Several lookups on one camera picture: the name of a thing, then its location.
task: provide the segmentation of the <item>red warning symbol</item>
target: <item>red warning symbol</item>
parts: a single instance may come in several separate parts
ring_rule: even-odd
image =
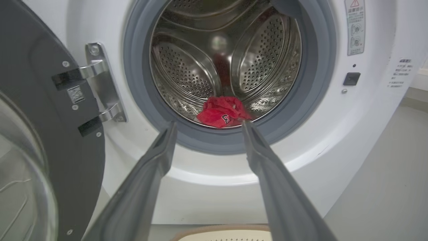
[[[359,5],[358,0],[354,0],[351,4],[351,8],[358,7]]]

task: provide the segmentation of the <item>qr code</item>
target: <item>qr code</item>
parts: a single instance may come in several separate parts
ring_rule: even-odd
[[[80,89],[80,86],[76,86],[71,89],[68,89],[68,95],[70,96],[70,99],[73,102],[73,104],[85,99],[85,96],[83,96],[83,92]]]

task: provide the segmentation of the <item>bolt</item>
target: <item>bolt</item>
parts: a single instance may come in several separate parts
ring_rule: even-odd
[[[89,52],[90,52],[92,55],[98,55],[98,54],[100,53],[100,48],[99,48],[97,45],[92,45],[92,46],[89,48]]]

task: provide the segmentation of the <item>floor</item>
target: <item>floor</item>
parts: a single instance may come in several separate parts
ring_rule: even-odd
[[[338,240],[428,240],[428,92],[408,96],[324,219]],[[102,190],[94,216],[107,201]],[[149,241],[194,227],[152,225]]]

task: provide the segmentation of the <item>red cloth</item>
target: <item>red cloth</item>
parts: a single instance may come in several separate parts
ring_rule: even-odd
[[[241,120],[249,120],[251,116],[238,98],[212,96],[204,103],[204,109],[196,118],[207,126],[223,128],[240,124]]]

